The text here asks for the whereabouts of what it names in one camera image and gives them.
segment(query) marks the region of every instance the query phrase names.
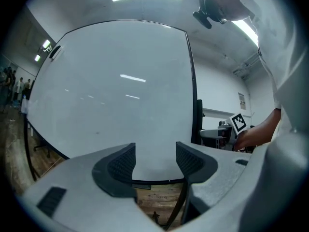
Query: black rubber pad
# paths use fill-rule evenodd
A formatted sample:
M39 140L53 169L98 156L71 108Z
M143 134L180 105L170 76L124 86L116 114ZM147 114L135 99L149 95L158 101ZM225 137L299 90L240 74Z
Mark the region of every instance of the black rubber pad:
M243 159L239 159L239 160L236 161L236 163L238 163L240 165L247 166L248 161L247 160L243 160Z
M116 198L134 198L131 187L135 167L135 143L99 160L92 169L92 177L99 188Z
M58 205L60 204L61 199L63 198L66 191L67 190L63 188L50 188L49 191L42 198L42 200L39 202L37 207L51 218L56 211Z
M218 169L217 161L181 142L176 143L176 162L188 184L208 180Z

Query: person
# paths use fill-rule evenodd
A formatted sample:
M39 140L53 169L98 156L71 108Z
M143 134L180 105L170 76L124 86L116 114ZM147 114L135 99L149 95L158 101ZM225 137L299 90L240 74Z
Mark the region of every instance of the person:
M8 96L10 92L10 85L12 83L12 69L9 67L7 71L7 76L5 81L1 83L1 91L0 91L0 107L2 106L2 113L4 113L5 107L7 105Z
M30 79L28 79L28 81L24 84L24 89L26 88L30 88Z
M8 73L7 68L4 68L3 72L0 75L0 84L6 80L7 73Z
M12 89L14 88L14 86L15 86L15 82L16 82L16 71L13 71L13 75L12 75L12 85L11 85L11 87L12 87Z
M274 110L261 124L239 135L235 149L262 145L272 136L292 129L284 108L276 99L277 90L307 57L307 43L300 33L296 17L279 0L199 0L200 8L193 16L211 29L208 17L221 24L250 17L258 36L258 53L272 82Z
M13 98L14 101L18 100L18 95L21 93L23 89L24 89L24 83L23 78L21 77L14 87L14 98Z

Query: white shirt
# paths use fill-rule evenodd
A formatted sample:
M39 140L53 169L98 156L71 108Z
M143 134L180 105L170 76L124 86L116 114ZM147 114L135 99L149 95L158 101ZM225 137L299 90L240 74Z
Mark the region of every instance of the white shirt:
M24 88L24 83L19 80L16 84L16 92L20 93L23 90L23 88Z
M296 21L290 12L289 2L280 0L240 0L255 16L261 62L272 82L275 108L281 109L278 134L289 132L291 123L276 93L280 86L298 67L298 60L306 49L306 43L296 30Z

